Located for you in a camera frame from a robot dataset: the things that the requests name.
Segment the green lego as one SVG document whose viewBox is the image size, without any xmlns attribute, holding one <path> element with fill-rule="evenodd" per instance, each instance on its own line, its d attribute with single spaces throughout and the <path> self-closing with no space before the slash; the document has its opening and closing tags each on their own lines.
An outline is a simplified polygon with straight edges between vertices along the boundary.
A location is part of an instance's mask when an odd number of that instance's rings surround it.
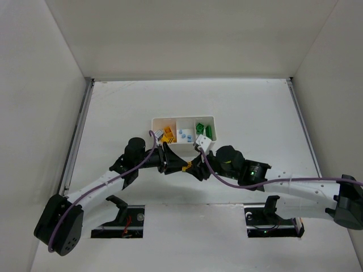
<svg viewBox="0 0 363 272">
<path fill-rule="evenodd" d="M 212 132 L 212 127 L 210 125 L 207 125 L 205 127 L 205 135 L 209 138 L 209 139 L 213 139 L 213 132 Z"/>
</svg>

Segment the yellow long lego brick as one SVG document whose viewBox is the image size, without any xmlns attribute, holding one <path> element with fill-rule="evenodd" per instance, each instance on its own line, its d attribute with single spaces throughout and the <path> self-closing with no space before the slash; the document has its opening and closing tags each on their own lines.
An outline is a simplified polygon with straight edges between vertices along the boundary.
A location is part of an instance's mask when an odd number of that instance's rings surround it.
<svg viewBox="0 0 363 272">
<path fill-rule="evenodd" d="M 177 140 L 175 137 L 166 137 L 165 135 L 162 137 L 161 142 L 166 142 L 168 144 L 176 143 Z"/>
</svg>

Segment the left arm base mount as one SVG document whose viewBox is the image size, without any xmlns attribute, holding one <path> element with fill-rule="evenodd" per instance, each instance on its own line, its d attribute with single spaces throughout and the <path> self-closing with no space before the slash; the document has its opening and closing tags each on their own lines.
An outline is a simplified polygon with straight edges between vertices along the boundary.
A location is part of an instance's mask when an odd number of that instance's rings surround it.
<svg viewBox="0 0 363 272">
<path fill-rule="evenodd" d="M 115 195 L 107 197 L 106 204 L 116 211 L 111 219 L 91 230 L 92 239 L 141 239 L 145 221 L 145 206 L 128 205 Z"/>
</svg>

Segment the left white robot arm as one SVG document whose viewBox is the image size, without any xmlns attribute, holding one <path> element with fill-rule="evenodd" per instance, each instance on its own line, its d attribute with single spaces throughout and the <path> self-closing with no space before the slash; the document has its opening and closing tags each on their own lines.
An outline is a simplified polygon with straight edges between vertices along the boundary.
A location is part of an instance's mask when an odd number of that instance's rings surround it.
<svg viewBox="0 0 363 272">
<path fill-rule="evenodd" d="M 138 177 L 139 169 L 157 168 L 167 175 L 187 166 L 188 163 L 178 157 L 166 142 L 154 142 L 152 148 L 147 150 L 142 138 L 132 138 L 124 153 L 99 179 L 71 194 L 51 196 L 33 235 L 51 252 L 65 256 L 78 244 L 85 217 L 91 210 L 105 203 L 113 203 L 118 209 L 116 215 L 125 212 L 127 204 L 115 193 L 128 187 Z"/>
</svg>

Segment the green square lego brick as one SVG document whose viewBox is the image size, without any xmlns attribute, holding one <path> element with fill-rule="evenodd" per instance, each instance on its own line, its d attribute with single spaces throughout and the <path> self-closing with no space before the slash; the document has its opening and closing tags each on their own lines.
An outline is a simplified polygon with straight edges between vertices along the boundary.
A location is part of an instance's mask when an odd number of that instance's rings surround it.
<svg viewBox="0 0 363 272">
<path fill-rule="evenodd" d="M 202 123 L 196 125 L 196 134 L 203 134 L 205 126 Z"/>
</svg>

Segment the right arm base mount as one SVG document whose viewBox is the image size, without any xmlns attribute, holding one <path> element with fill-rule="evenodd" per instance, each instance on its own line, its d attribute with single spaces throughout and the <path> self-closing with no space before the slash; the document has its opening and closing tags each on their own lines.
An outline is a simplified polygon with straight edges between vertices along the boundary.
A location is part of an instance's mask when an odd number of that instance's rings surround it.
<svg viewBox="0 0 363 272">
<path fill-rule="evenodd" d="M 279 199 L 279 196 L 273 195 L 267 198 L 265 204 L 244 206 L 248 238 L 303 236 L 305 228 L 300 218 L 283 219 L 277 215 Z"/>
</svg>

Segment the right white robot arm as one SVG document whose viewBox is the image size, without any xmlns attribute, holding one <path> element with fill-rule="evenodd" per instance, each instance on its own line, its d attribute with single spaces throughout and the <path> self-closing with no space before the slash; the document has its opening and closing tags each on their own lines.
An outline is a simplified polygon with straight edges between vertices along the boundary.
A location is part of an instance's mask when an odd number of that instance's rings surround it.
<svg viewBox="0 0 363 272">
<path fill-rule="evenodd" d="M 200 181 L 214 176 L 235 189 L 269 193 L 264 207 L 267 218 L 319 218 L 347 229 L 362 229 L 362 182 L 352 176 L 297 177 L 274 171 L 267 163 L 247 160 L 232 146 L 209 153 L 200 147 L 197 150 L 198 157 L 183 172 Z"/>
</svg>

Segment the yellow curved lego brick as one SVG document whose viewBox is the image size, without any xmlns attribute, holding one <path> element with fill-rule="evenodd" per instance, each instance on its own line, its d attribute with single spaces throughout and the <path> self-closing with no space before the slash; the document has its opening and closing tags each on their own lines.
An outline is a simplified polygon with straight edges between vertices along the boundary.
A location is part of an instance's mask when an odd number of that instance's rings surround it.
<svg viewBox="0 0 363 272">
<path fill-rule="evenodd" d="M 172 129 L 169 126 L 163 128 L 164 136 L 167 138 L 171 138 L 174 136 Z"/>
</svg>

